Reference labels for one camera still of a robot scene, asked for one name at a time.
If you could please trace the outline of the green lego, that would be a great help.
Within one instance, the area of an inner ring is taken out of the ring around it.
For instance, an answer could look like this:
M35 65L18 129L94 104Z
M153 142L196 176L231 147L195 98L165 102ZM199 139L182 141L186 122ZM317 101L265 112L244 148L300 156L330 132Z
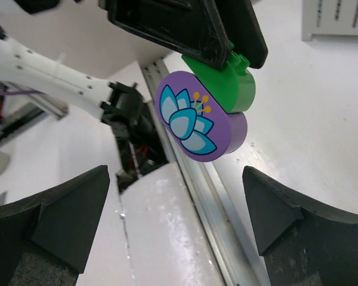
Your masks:
M250 62L246 57L232 51L220 71L189 56L182 55L181 58L207 89L207 99L216 100L227 114L244 112L250 108L255 98L256 85L253 75L248 71Z

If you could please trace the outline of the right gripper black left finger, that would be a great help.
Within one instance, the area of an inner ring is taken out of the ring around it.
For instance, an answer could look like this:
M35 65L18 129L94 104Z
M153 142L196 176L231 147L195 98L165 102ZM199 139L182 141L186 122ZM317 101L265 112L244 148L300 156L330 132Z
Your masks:
M0 206L0 285L76 285L109 190L106 165Z

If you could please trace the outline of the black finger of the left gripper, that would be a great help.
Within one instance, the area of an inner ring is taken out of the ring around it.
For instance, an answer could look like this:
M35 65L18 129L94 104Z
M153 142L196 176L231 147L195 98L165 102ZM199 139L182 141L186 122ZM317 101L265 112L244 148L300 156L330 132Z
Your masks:
M106 1L119 28L221 70L232 52L215 1Z
M268 56L268 48L255 15L247 0L216 1L218 13L234 52L250 62L250 68L260 69Z

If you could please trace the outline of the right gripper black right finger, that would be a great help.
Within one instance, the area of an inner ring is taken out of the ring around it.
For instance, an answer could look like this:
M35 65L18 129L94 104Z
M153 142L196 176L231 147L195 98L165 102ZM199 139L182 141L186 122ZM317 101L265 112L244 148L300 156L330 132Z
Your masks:
M358 214L308 197L251 166L242 180L271 285L358 285Z

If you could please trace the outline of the purple lotus lego brick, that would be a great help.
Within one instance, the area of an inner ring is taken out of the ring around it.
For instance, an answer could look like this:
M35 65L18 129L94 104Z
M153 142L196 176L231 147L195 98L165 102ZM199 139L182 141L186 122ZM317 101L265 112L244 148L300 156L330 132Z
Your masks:
M155 109L183 152L199 162L236 151L248 133L243 113L226 113L194 75L170 73L160 82Z

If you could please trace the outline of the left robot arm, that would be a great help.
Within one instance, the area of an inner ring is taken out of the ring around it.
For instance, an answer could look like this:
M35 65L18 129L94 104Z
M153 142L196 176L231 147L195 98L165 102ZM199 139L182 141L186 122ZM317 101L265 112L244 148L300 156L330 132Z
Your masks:
M250 1L100 1L122 30L218 71L233 55L261 68L268 48ZM0 81L73 104L112 127L118 138L149 139L143 98L135 87L98 79L51 60L0 26Z

